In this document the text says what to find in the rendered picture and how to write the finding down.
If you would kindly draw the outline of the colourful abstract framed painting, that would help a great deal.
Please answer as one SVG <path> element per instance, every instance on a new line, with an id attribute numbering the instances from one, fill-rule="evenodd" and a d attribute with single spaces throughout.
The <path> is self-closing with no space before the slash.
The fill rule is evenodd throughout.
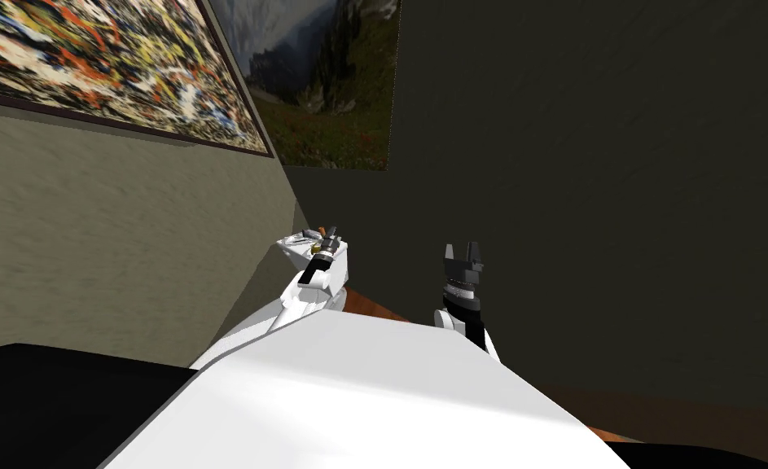
<path id="1" fill-rule="evenodd" d="M 0 0 L 0 106 L 273 155 L 208 0 Z"/>

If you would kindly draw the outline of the mountain landscape picture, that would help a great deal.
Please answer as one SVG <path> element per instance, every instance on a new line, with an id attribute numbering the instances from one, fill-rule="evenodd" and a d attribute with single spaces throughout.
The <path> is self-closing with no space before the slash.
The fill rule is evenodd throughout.
<path id="1" fill-rule="evenodd" d="M 383 171 L 402 0 L 208 0 L 282 164 Z"/>

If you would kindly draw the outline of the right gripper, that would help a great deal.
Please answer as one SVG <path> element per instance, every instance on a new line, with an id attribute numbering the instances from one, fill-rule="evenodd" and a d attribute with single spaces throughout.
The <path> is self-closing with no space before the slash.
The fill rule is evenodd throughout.
<path id="1" fill-rule="evenodd" d="M 451 243 L 445 246 L 443 260 L 445 279 L 448 282 L 478 284 L 483 269 L 481 250 L 478 242 L 467 242 L 467 260 L 456 260 Z"/>

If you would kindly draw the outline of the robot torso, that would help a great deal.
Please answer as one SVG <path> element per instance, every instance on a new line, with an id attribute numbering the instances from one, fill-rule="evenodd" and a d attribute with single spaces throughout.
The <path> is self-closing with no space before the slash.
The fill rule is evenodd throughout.
<path id="1" fill-rule="evenodd" d="M 99 469 L 629 469 L 455 331 L 323 310 L 204 365 Z"/>

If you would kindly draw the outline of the white side table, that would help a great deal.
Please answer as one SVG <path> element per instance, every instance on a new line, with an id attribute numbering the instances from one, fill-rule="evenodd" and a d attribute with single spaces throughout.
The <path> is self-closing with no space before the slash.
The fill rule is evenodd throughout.
<path id="1" fill-rule="evenodd" d="M 342 311 L 347 298 L 349 245 L 339 236 L 337 254 L 319 253 L 322 239 L 319 228 L 304 229 L 277 241 L 283 254 L 298 269 L 298 275 L 288 284 L 282 299 L 294 298 L 309 304 L 310 312 L 320 309 Z"/>

